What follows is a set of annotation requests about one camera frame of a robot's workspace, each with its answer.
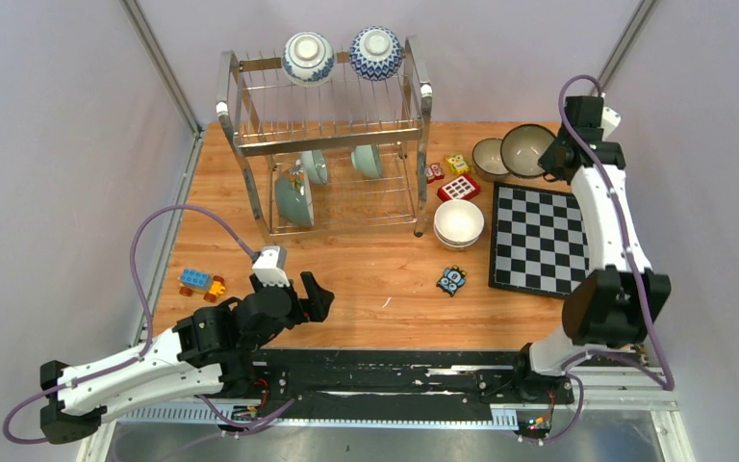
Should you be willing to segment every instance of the robotic arm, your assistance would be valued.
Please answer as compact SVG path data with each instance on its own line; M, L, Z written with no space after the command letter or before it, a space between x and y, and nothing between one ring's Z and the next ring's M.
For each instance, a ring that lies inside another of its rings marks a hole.
M569 96L565 101L566 116L576 133L597 154L622 204L626 240L641 272L655 321L670 295L670 278L652 271L636 237L624 189L622 147L602 140L607 133L605 129L612 132L618 125L618 115L604 107L603 98L598 96ZM639 343L648 335L638 290L625 258L619 216L592 159L563 126L539 164L546 175L572 186L588 236L591 273L565 300L562 325L542 341L522 348L515 365L513 386L525 399L536 399L555 389L564 380L564 369L576 364L569 360L577 353Z
M244 395L256 378L250 353L284 329L324 321L334 299L310 272L301 273L308 298L299 298L284 272L286 256L281 246L265 247L252 267L253 294L196 310L158 335L144 357L142 346L134 346L81 366L59 361L41 366L40 385L48 390L139 358L128 368L49 395L40 411L44 436L52 444L70 443L102 423L157 402L220 392Z

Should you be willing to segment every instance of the dish rack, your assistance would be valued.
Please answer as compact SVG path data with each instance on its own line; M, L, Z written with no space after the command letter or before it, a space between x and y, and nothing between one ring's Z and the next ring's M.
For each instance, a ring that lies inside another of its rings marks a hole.
M332 79L304 88L287 80L275 51L244 60L232 51L222 53L217 117L266 242L390 225L413 226L417 237L423 234L432 87L421 55L417 37L406 38L398 73L371 82L339 51ZM352 167L350 152L362 144L378 145L382 178L369 179ZM273 182L301 151L312 149L324 153L329 178L326 185L311 185L314 226L304 228L279 217ZM413 150L416 156L409 156Z

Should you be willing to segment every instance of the stacked white bowl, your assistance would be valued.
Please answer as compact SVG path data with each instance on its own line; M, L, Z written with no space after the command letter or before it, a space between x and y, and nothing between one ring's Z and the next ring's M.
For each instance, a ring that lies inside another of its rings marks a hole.
M483 213L468 200L448 200L435 212L435 235L449 250L461 251L474 244L483 224Z

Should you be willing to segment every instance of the blue owl toy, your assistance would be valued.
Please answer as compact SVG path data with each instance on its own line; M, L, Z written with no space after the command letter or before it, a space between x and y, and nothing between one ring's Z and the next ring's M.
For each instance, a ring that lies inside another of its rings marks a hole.
M466 284L466 272L455 265L444 270L444 276L438 281L437 286L449 296L454 296L464 284Z

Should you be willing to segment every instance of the blue patterned bowl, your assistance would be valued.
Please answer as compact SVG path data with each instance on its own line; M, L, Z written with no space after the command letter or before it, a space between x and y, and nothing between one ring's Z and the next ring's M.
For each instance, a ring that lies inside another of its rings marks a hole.
M393 31L371 26L359 32L349 47L349 63L355 73L372 81L394 76L403 62L403 47Z
M333 77L336 54L326 38L300 32L285 44L282 68L288 79L301 87L317 87Z

